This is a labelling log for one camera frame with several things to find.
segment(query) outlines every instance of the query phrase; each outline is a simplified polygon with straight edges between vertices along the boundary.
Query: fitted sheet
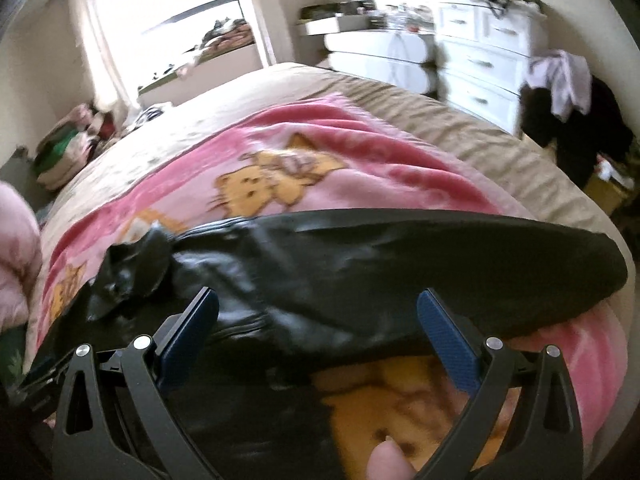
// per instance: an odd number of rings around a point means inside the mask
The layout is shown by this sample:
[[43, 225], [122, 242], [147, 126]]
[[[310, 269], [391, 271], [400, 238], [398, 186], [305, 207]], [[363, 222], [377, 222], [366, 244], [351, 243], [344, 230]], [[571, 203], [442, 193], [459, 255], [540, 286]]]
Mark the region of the fitted sheet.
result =
[[[340, 92], [359, 107], [400, 130], [434, 144], [481, 171], [516, 198], [540, 221], [604, 232], [620, 247], [629, 270], [626, 285], [607, 300], [627, 338], [633, 332], [635, 267], [628, 247], [609, 218], [551, 162], [521, 141], [462, 112], [418, 94], [296, 64], [282, 64], [250, 73], [207, 92], [146, 124], [99, 157], [60, 193], [42, 232], [43, 270], [30, 301], [25, 366], [36, 349], [36, 320], [49, 259], [68, 228], [106, 202], [127, 192], [149, 173], [212, 132], [273, 105]], [[589, 468], [597, 464], [617, 440], [640, 396], [640, 348], [629, 339], [628, 381], [607, 425], [591, 452]]]

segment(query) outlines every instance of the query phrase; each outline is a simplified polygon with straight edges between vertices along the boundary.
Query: silver screw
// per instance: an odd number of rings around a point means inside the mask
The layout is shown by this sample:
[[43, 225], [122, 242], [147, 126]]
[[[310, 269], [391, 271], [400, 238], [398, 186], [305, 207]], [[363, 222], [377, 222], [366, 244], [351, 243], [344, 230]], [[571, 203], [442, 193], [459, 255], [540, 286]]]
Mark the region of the silver screw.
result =
[[76, 348], [76, 355], [78, 357], [84, 357], [89, 353], [89, 350], [91, 350], [91, 347], [89, 345], [80, 345], [78, 348]]
[[555, 345], [549, 345], [546, 347], [546, 353], [551, 357], [560, 357], [560, 349]]
[[136, 350], [144, 350], [151, 344], [151, 338], [148, 335], [141, 335], [133, 342], [133, 348]]
[[489, 339], [486, 340], [486, 345], [491, 350], [500, 350], [504, 346], [504, 343], [502, 342], [501, 339], [498, 339], [497, 337], [490, 337]]

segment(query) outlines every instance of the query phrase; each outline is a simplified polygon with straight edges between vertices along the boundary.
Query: human thumb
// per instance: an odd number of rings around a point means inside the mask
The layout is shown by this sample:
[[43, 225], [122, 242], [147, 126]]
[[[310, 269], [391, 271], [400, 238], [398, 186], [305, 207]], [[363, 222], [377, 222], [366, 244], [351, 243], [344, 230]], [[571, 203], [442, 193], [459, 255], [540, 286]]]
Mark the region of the human thumb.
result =
[[415, 469], [391, 438], [379, 444], [367, 463], [367, 480], [412, 480]]

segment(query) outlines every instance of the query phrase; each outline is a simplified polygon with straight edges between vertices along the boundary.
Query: window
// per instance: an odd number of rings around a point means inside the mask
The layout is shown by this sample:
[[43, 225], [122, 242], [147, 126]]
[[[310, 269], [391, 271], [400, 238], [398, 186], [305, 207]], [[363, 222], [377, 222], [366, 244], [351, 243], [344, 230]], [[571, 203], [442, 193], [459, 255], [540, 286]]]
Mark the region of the window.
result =
[[238, 0], [98, 0], [112, 49], [136, 84], [199, 44], [216, 20], [242, 18]]

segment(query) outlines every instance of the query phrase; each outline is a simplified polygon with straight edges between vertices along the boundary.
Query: blue gripper pad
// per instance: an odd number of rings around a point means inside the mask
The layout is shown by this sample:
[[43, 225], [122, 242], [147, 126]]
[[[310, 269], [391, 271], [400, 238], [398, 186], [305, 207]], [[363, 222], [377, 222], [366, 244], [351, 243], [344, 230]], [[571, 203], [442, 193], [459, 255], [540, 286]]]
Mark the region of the blue gripper pad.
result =
[[203, 288], [162, 341], [157, 342], [154, 370], [156, 386], [163, 395], [186, 382], [219, 312], [218, 296], [210, 288]]
[[473, 397], [481, 384], [480, 356], [430, 290], [418, 297], [418, 320], [456, 388]]

